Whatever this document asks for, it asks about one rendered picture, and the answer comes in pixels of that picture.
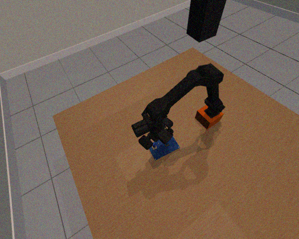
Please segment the blue board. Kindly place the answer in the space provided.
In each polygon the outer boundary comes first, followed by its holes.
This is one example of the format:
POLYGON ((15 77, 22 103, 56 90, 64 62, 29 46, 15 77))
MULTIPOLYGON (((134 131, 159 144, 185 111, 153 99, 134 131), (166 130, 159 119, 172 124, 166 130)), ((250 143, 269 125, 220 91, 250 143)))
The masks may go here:
POLYGON ((163 144, 160 140, 157 142, 153 142, 152 147, 149 149, 152 153, 155 161, 177 149, 179 149, 179 145, 177 144, 176 140, 172 136, 168 143, 163 144))

